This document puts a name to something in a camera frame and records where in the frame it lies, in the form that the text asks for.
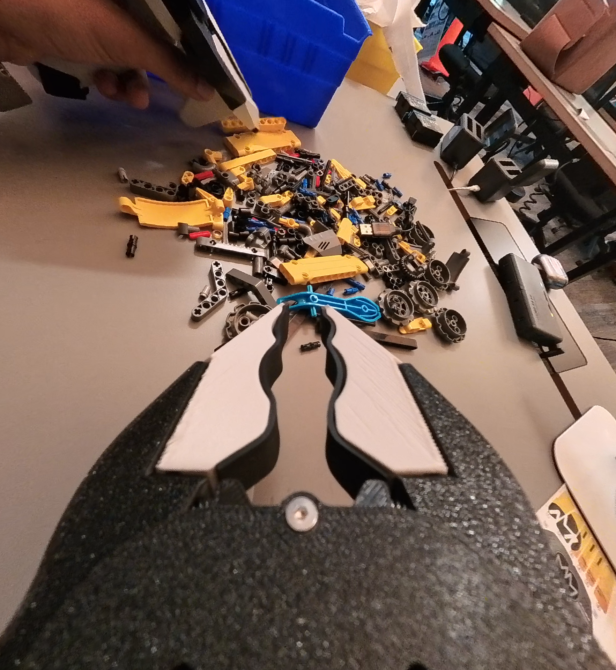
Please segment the yellow curved brick panel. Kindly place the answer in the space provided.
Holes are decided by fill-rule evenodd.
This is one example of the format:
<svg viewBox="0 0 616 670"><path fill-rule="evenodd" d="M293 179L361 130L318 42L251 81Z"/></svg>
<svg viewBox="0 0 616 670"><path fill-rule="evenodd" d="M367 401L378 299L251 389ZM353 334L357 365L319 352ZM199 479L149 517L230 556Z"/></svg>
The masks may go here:
<svg viewBox="0 0 616 670"><path fill-rule="evenodd" d="M190 202L163 202L148 198L118 198L119 211L134 217L145 228L177 230L179 224L199 229L221 228L225 206L208 197Z"/></svg>

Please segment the black two-slot battery charger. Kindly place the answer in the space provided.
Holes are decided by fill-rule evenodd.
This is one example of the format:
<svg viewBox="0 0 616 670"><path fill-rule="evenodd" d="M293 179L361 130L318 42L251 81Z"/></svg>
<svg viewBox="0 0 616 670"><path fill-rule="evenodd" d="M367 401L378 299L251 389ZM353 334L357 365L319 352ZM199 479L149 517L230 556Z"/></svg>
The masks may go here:
<svg viewBox="0 0 616 670"><path fill-rule="evenodd" d="M559 161L552 158L521 167L513 159L492 157L471 178L467 186L477 187L474 193L479 202L495 202L505 198L514 189L534 185L557 171L559 166Z"/></svg>

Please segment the background desk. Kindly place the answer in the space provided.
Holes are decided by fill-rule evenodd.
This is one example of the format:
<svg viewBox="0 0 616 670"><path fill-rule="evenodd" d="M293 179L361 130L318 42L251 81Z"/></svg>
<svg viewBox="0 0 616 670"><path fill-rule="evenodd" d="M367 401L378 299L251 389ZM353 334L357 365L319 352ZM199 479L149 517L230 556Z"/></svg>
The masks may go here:
<svg viewBox="0 0 616 670"><path fill-rule="evenodd" d="M590 104L583 94L573 94L551 82L520 48L532 29L513 19L507 1L480 1L491 23L488 35L525 77L545 103L558 115L574 138L616 188L616 123Z"/></svg>

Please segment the pile of toy brick pieces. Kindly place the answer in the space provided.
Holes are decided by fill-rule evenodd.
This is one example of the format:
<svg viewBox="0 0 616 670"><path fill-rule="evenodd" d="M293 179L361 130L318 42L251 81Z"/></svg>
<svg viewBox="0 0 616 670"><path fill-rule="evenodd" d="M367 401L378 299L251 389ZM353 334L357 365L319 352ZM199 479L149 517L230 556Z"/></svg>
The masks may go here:
<svg viewBox="0 0 616 670"><path fill-rule="evenodd" d="M280 274L285 261L353 255L368 265L368 273L308 285L338 297L367 297L379 305L379 321L393 326L399 335L412 338L434 329L446 343L463 341L465 319L440 306L440 299L459 288L457 281L470 252L464 249L452 253L447 262L440 261L435 234L417 218L415 198L403 197L390 183L391 173L381 178L357 175L303 145L293 153L267 149L236 157L225 137L290 131L287 121L262 118L255 130L243 129L233 117L220 124L223 150L203 149L178 181L160 185L130 178L122 167L117 170L119 181L129 189L128 198L222 200L221 228L179 224L177 230L169 230L193 242L195 253L213 257L208 282L191 312L193 322L202 322L228 302L230 312L250 302L272 310L279 297L304 290L307 285L291 285ZM351 322L359 327L378 323ZM225 321L227 343L224 328Z"/></svg>

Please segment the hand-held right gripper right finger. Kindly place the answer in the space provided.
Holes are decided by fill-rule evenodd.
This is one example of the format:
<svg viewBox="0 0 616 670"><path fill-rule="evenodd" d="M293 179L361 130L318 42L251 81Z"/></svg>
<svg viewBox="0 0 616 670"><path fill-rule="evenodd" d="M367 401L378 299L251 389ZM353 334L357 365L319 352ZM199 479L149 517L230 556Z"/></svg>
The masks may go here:
<svg viewBox="0 0 616 670"><path fill-rule="evenodd" d="M448 460L412 391L405 366L334 307L321 309L327 409L327 465L351 497L367 481L407 498L405 478L447 476Z"/></svg>

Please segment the black open-lid battery charger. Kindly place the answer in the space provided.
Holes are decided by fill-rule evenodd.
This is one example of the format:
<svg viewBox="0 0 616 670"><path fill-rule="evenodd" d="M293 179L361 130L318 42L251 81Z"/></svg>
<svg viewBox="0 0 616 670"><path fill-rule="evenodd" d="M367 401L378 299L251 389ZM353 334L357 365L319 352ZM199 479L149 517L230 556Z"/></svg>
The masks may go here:
<svg viewBox="0 0 616 670"><path fill-rule="evenodd" d="M518 124L511 108L482 126L473 115L464 113L459 122L444 134L439 145L439 158L453 170L461 170L481 151L496 154L517 131Z"/></svg>

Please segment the printed sticker sheet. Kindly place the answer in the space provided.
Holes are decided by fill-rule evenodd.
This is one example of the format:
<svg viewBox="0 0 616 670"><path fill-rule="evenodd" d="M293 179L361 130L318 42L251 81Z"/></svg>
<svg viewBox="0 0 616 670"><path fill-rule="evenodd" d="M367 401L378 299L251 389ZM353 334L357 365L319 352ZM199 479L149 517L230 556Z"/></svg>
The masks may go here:
<svg viewBox="0 0 616 670"><path fill-rule="evenodd" d="M616 573L566 485L537 511L564 580L600 648L616 667Z"/></svg>

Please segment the blue plastic storage bin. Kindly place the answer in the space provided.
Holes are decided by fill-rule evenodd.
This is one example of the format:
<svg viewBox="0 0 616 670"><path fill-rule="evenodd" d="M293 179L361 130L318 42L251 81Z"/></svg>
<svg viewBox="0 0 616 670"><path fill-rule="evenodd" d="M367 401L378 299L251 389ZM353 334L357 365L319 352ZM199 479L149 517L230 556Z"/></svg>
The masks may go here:
<svg viewBox="0 0 616 670"><path fill-rule="evenodd" d="M313 128L371 29L356 1L166 1L176 24L208 9L260 112Z"/></svg>

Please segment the long black brick beam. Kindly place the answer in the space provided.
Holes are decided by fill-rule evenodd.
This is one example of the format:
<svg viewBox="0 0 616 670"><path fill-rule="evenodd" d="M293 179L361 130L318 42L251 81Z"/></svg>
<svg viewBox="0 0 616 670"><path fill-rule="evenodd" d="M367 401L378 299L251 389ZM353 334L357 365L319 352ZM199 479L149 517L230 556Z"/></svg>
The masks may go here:
<svg viewBox="0 0 616 670"><path fill-rule="evenodd" d="M417 350L418 348L417 341L407 336L388 332L380 332L377 330L363 330L362 332L368 335L375 342L385 347L398 348L402 350Z"/></svg>

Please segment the grey earbuds case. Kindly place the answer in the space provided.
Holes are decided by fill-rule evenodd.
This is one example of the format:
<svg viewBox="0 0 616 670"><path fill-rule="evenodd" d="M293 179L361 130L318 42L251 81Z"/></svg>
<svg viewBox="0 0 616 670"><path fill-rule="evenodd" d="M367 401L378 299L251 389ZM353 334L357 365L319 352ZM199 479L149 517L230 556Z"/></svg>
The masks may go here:
<svg viewBox="0 0 616 670"><path fill-rule="evenodd" d="M556 257L539 254L531 263L538 269L546 290L564 289L569 284L567 272Z"/></svg>

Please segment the person's left hand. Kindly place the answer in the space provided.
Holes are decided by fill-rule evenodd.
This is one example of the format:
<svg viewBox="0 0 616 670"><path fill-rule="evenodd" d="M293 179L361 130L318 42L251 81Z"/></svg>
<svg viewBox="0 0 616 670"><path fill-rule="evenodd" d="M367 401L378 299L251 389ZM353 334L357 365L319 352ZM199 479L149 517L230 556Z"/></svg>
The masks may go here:
<svg viewBox="0 0 616 670"><path fill-rule="evenodd" d="M112 1L0 1L0 63L54 59L96 66L99 92L137 109L150 102L145 71L187 98L213 96L177 47L148 33Z"/></svg>

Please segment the dark grey toothed wheel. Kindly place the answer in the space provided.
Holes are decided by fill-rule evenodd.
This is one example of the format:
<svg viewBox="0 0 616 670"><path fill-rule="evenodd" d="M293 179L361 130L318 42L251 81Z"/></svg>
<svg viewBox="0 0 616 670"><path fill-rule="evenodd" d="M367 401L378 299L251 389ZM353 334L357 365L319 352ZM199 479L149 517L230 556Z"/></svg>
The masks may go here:
<svg viewBox="0 0 616 670"><path fill-rule="evenodd" d="M225 319L224 334L226 340L237 337L270 311L269 306L255 302L236 306Z"/></svg>

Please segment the yellow plastic bin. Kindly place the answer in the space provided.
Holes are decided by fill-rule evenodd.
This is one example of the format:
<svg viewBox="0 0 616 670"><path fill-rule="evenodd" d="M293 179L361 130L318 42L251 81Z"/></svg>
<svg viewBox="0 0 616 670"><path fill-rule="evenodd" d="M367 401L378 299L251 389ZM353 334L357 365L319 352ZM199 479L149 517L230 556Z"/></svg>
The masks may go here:
<svg viewBox="0 0 616 670"><path fill-rule="evenodd" d="M383 29L370 21L368 25L371 36L363 42L346 77L387 97L396 97L401 90L407 91L404 80L397 71Z"/></svg>

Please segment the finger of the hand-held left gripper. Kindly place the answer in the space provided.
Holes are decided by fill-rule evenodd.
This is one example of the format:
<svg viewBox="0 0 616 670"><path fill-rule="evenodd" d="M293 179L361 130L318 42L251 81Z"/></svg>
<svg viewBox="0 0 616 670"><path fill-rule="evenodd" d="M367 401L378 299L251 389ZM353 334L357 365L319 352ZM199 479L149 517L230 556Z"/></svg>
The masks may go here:
<svg viewBox="0 0 616 670"><path fill-rule="evenodd" d="M231 113L242 121L246 128L258 129L260 122L258 107L208 4L205 4L205 17L211 38L210 48L216 62L215 65L210 66L210 71L214 76L212 86Z"/></svg>

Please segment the cyan brick separator tool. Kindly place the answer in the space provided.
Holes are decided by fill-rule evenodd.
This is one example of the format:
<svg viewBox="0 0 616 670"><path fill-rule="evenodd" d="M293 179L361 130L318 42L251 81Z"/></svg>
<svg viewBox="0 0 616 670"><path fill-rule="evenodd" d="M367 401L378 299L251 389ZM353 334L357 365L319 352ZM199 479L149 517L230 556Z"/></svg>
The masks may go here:
<svg viewBox="0 0 616 670"><path fill-rule="evenodd" d="M313 319L322 314L324 307L331 307L350 321L376 323L381 319L379 305L367 297L338 297L315 291L311 285L302 291L279 297L276 302L288 306L292 313L305 312Z"/></svg>

